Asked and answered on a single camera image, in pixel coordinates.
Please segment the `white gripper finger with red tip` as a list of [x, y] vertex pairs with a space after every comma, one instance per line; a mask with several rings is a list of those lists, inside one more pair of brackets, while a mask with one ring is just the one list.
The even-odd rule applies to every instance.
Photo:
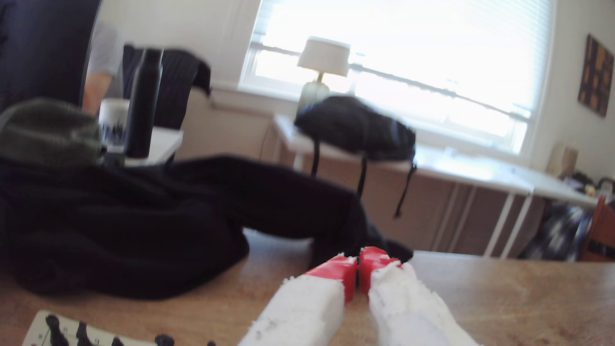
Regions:
[[360, 290], [368, 298], [378, 345], [479, 345], [409, 262], [369, 246], [359, 255]]
[[329, 345], [356, 291], [357, 257], [285, 279], [239, 345]]

